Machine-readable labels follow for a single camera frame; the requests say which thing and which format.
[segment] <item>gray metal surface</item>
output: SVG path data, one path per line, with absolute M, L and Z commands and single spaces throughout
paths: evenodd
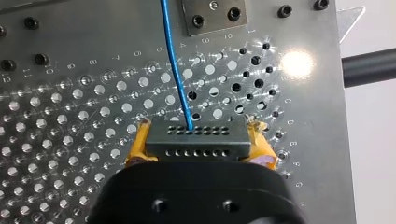
M 250 138 L 243 118 L 194 123 L 186 130 L 179 121 L 155 119 L 150 126 L 146 151 L 160 161 L 238 161 L 247 158 Z
M 288 152 L 278 171 L 310 223 L 355 223 L 335 5 L 313 2 L 248 0 L 246 26 L 188 37 L 173 0 L 178 64 L 196 118 L 269 124 L 274 149 Z M 293 14 L 279 19 L 284 4 Z M 23 27 L 29 16 L 40 29 Z M 160 3 L 66 1 L 0 14 L 0 24 L 0 59 L 18 65 L 1 73 L 0 223 L 83 223 L 138 121 L 183 120 Z M 34 65 L 37 53 L 50 65 Z

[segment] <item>black hole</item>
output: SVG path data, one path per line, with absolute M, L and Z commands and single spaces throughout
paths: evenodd
M 229 213 L 235 213 L 237 211 L 239 211 L 239 205 L 232 202 L 232 201 L 226 201 L 223 203 L 223 208 L 225 211 L 229 212 Z
M 200 16 L 200 15 L 196 15 L 192 18 L 192 24 L 196 27 L 196 28 L 201 28 L 204 26 L 204 17 Z
M 233 89 L 233 91 L 234 92 L 239 92 L 239 91 L 241 91 L 241 85 L 239 84 L 239 83 L 235 83 L 235 84 L 233 84 L 233 87 L 232 87 L 232 89 Z
M 251 64 L 259 65 L 262 62 L 262 59 L 259 56 L 254 56 L 251 58 Z
M 241 48 L 241 49 L 239 50 L 239 53 L 240 53 L 240 54 L 246 54 L 246 53 L 248 53 L 248 50 L 245 49 L 245 48 Z
M 277 155 L 281 160 L 285 160 L 286 159 L 286 155 L 283 153 L 279 153 L 279 155 Z
M 238 106 L 235 108 L 235 112 L 236 112 L 237 114 L 243 114 L 243 113 L 244 113 L 244 110 L 245 110 L 245 108 L 244 108 L 242 105 L 238 105 Z
M 15 71 L 15 69 L 17 68 L 17 65 L 12 60 L 3 60 L 1 62 L 1 67 L 5 71 Z
M 278 117 L 279 117 L 279 112 L 274 111 L 274 112 L 273 112 L 273 117 L 274 117 L 274 118 L 278 118 Z
M 287 18 L 291 15 L 291 12 L 293 11 L 293 8 L 289 5 L 285 5 L 279 9 L 277 12 L 277 16 L 279 18 Z
M 38 20 L 33 17 L 26 18 L 24 20 L 24 25 L 29 30 L 36 30 L 40 26 Z
M 243 77 L 250 77 L 249 71 L 245 71 L 245 72 L 242 74 L 242 76 L 243 76 Z
M 264 86 L 264 81 L 262 79 L 257 79 L 256 81 L 254 81 L 254 86 L 256 88 L 261 88 Z
M 197 120 L 200 120 L 200 119 L 201 119 L 201 115 L 200 114 L 195 113 L 195 114 L 192 115 L 192 120 L 197 121 Z
M 265 50 L 268 50 L 268 49 L 271 48 L 271 45 L 269 43 L 265 43 L 265 44 L 262 45 L 262 48 L 265 49 Z
M 274 68 L 273 67 L 267 67 L 267 68 L 265 68 L 265 72 L 273 73 L 274 72 Z
M 49 57 L 45 54 L 37 54 L 35 56 L 35 63 L 37 65 L 48 65 L 49 61 Z
M 277 139 L 280 139 L 280 138 L 283 137 L 283 133 L 276 133 L 276 134 L 275 134 L 275 137 L 276 137 Z
M 254 98 L 253 94 L 248 94 L 248 95 L 247 95 L 247 99 L 248 99 L 248 100 L 253 100 L 253 98 Z
M 152 204 L 152 210 L 156 213 L 161 213 L 167 209 L 166 201 L 163 199 L 157 199 Z
M 195 91 L 190 91 L 189 92 L 189 98 L 191 100 L 195 100 L 197 98 L 197 93 Z
M 268 93 L 272 96 L 276 95 L 276 90 L 269 90 Z
M 228 12 L 228 19 L 230 21 L 238 21 L 240 17 L 241 17 L 241 10 L 237 7 L 231 8 L 230 11 Z

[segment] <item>black screw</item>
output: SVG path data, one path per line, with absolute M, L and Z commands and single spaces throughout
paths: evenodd
M 152 204 L 152 210 L 154 210 L 157 213 L 161 213 L 161 212 L 165 211 L 166 208 L 167 208 L 167 204 L 166 204 L 166 201 L 163 199 L 157 199 Z
M 15 71 L 15 69 L 17 69 L 17 64 L 12 60 L 3 60 L 1 62 L 1 68 L 7 72 Z
M 35 64 L 48 65 L 49 63 L 50 63 L 50 58 L 46 54 L 37 54 L 35 56 Z
M 277 16 L 279 18 L 287 18 L 291 15 L 293 8 L 289 5 L 282 6 L 277 12 Z
M 7 35 L 7 29 L 4 26 L 0 26 L 0 36 Z
M 246 53 L 248 53 L 248 50 L 245 49 L 245 48 L 241 48 L 241 49 L 239 50 L 239 53 L 240 53 L 240 54 L 246 54 Z
M 196 28 L 201 28 L 204 26 L 205 20 L 204 17 L 200 15 L 195 15 L 192 17 L 192 25 L 194 25 Z
M 241 18 L 241 9 L 237 7 L 232 7 L 228 12 L 228 19 L 230 21 L 238 21 Z
M 259 56 L 254 56 L 251 58 L 251 63 L 253 65 L 259 65 L 262 62 L 262 59 Z
M 326 9 L 330 4 L 329 0 L 317 0 L 314 4 L 314 9 L 317 11 L 321 11 Z
M 40 27 L 40 22 L 33 17 L 26 18 L 24 24 L 28 30 L 36 30 Z

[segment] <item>hole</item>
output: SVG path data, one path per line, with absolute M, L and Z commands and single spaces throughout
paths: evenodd
M 84 140 L 86 142 L 91 142 L 94 138 L 95 136 L 93 135 L 93 133 L 84 133 Z
M 230 97 L 226 97 L 223 99 L 222 101 L 225 105 L 229 105 L 231 103 L 231 98 Z
M 254 86 L 256 88 L 262 88 L 264 86 L 264 81 L 262 79 L 257 79 L 254 81 Z
M 106 130 L 106 137 L 107 138 L 113 138 L 116 136 L 116 131 L 114 129 L 107 129 Z
M 132 111 L 132 106 L 130 104 L 123 104 L 121 107 L 122 112 L 129 114 Z
M 84 92 L 82 92 L 82 90 L 80 90 L 80 89 L 73 90 L 73 97 L 75 99 L 77 99 L 77 100 L 81 99 L 83 96 L 84 96 Z
M 143 106 L 146 109 L 151 109 L 152 107 L 154 107 L 154 102 L 150 99 L 145 100 L 145 102 L 143 103 Z
M 98 183 L 102 182 L 104 179 L 105 179 L 105 176 L 101 173 L 95 175 L 95 181 Z
M 215 109 L 215 111 L 213 111 L 213 118 L 215 119 L 221 119 L 222 115 L 223 112 L 220 109 Z
M 64 187 L 64 182 L 62 180 L 55 180 L 53 187 L 56 189 L 62 189 Z
M 249 72 L 249 71 L 245 71 L 245 72 L 242 74 L 242 76 L 243 76 L 243 77 L 250 77 L 250 72 Z
M 264 44 L 262 45 L 262 48 L 265 49 L 265 50 L 268 50 L 268 49 L 271 48 L 271 45 L 270 45 L 270 43 L 264 43 Z
M 201 154 L 202 154 L 201 150 L 195 150 L 195 151 L 194 151 L 194 156 L 195 156 L 195 157 L 200 157 Z
M 215 96 L 219 95 L 219 89 L 216 88 L 216 87 L 212 87 L 212 88 L 209 90 L 209 94 L 210 94 L 212 97 L 215 97 Z
M 278 111 L 274 111 L 274 112 L 272 113 L 272 116 L 273 116 L 274 118 L 279 118 L 279 112 L 278 112 Z
M 192 120 L 193 121 L 198 121 L 201 119 L 201 115 L 198 113 L 192 114 Z
M 197 98 L 197 93 L 195 91 L 190 91 L 189 92 L 189 98 L 191 100 L 195 100 Z
M 235 108 L 235 113 L 241 115 L 241 114 L 244 113 L 244 110 L 245 110 L 245 108 L 244 108 L 242 105 L 238 105 L 238 106 Z
M 273 73 L 274 72 L 274 68 L 269 66 L 269 67 L 265 68 L 265 72 L 266 73 Z
M 204 26 L 204 17 L 200 15 L 195 15 L 192 17 L 192 25 L 196 28 L 202 28 Z
M 80 111 L 78 113 L 78 118 L 82 121 L 87 120 L 90 117 L 87 111 Z
M 100 115 L 102 115 L 102 117 L 108 117 L 110 115 L 110 113 L 111 113 L 111 111 L 107 107 L 102 107 L 100 109 Z
M 239 53 L 242 54 L 242 55 L 244 55 L 244 54 L 247 54 L 247 53 L 248 53 L 248 50 L 245 49 L 245 48 L 241 48 L 241 49 L 239 50 Z
M 251 58 L 251 64 L 259 65 L 262 62 L 262 59 L 259 56 L 254 56 Z
M 78 165 L 78 158 L 77 157 L 70 157 L 69 158 L 69 164 L 71 166 L 77 166 Z
M 276 95 L 276 90 L 269 90 L 268 94 L 270 94 L 271 96 L 275 96 Z
M 176 101 L 176 99 L 175 99 L 175 97 L 174 97 L 173 95 L 168 95 L 168 96 L 166 96 L 166 98 L 165 98 L 165 102 L 166 102 L 168 105 L 173 105 L 173 104 L 175 103 L 175 101 Z
M 226 76 L 219 77 L 219 82 L 220 83 L 225 83 L 226 81 L 227 81 L 227 77 Z
M 291 12 L 293 11 L 293 8 L 289 5 L 285 5 L 279 9 L 277 12 L 277 16 L 279 18 L 287 18 L 291 15 Z
M 90 161 L 91 162 L 97 162 L 97 161 L 99 161 L 99 159 L 100 159 L 99 154 L 91 153 L 91 155 L 90 155 Z
M 216 71 L 216 68 L 215 68 L 215 66 L 213 66 L 212 64 L 208 65 L 208 66 L 205 68 L 205 72 L 206 72 L 208 75 L 213 75 L 213 74 L 215 73 L 215 71 Z
M 238 21 L 241 17 L 241 9 L 237 7 L 232 7 L 228 12 L 228 19 L 230 21 Z
M 135 133 L 135 132 L 137 131 L 137 128 L 136 128 L 135 125 L 130 124 L 130 125 L 128 125 L 128 127 L 126 128 L 126 130 L 127 130 L 127 132 L 128 132 L 129 134 L 133 134 L 133 133 Z
M 147 87 L 149 85 L 149 80 L 146 77 L 139 78 L 139 86 Z
M 192 78 L 192 75 L 193 75 L 193 72 L 192 72 L 191 69 L 186 69 L 186 70 L 183 71 L 183 77 L 184 77 L 184 79 Z
M 267 104 L 266 104 L 264 101 L 261 101 L 261 102 L 259 102 L 259 103 L 257 104 L 257 108 L 258 108 L 259 110 L 264 110 L 264 109 L 267 108 Z
M 118 149 L 113 149 L 113 150 L 111 150 L 111 152 L 110 152 L 110 156 L 111 156 L 111 158 L 113 158 L 113 159 L 118 158 L 120 155 L 121 155 L 121 152 L 120 152 Z
M 87 196 L 82 196 L 79 198 L 79 203 L 81 205 L 87 205 L 90 202 L 90 199 Z
M 106 91 L 106 89 L 104 86 L 102 86 L 102 85 L 95 86 L 94 92 L 96 93 L 96 95 L 103 95 L 103 94 L 105 94 L 105 91 Z
M 126 91 L 126 89 L 128 88 L 128 86 L 126 85 L 126 82 L 124 81 L 119 81 L 117 83 L 117 90 L 119 91 Z
M 234 203 L 234 202 L 231 201 L 231 200 L 228 200 L 228 201 L 225 201 L 225 202 L 223 203 L 223 209 L 224 209 L 226 212 L 235 213 L 235 212 L 239 211 L 239 205 L 236 204 L 236 203 Z
M 233 84 L 233 86 L 232 86 L 232 90 L 234 91 L 234 92 L 239 92 L 239 91 L 241 91 L 241 84 L 239 84 L 239 83 L 235 83 L 235 84 Z
M 11 102 L 9 103 L 9 109 L 12 110 L 12 111 L 17 111 L 17 110 L 19 110 L 19 109 L 20 109 L 20 103 L 15 102 L 15 101 L 11 101 Z
M 162 81 L 163 83 L 168 83 L 168 82 L 171 81 L 171 76 L 170 76 L 169 74 L 167 74 L 167 73 L 163 73 L 163 74 L 161 75 L 161 81 Z
M 238 66 L 238 63 L 236 61 L 230 61 L 227 64 L 228 69 L 230 69 L 231 71 L 234 71 L 237 66 Z
M 164 212 L 167 209 L 167 207 L 168 207 L 167 203 L 163 199 L 157 199 L 152 204 L 152 210 L 154 210 L 154 212 L 156 213 Z
M 249 93 L 247 95 L 247 100 L 251 101 L 251 100 L 253 100 L 253 98 L 254 98 L 253 94 Z

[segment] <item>metal plate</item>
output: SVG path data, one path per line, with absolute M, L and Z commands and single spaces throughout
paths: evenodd
M 196 118 L 255 114 L 270 125 L 266 137 L 287 152 L 278 171 L 311 223 L 355 223 L 335 3 L 313 2 L 249 0 L 246 26 L 188 37 L 172 0 L 178 64 Z M 287 19 L 276 16 L 283 4 Z M 26 17 L 40 29 L 26 30 Z M 183 120 L 160 3 L 66 1 L 3 13 L 0 24 L 0 59 L 18 66 L 1 73 L 0 223 L 83 223 L 137 122 Z M 50 65 L 34 65 L 37 53 Z

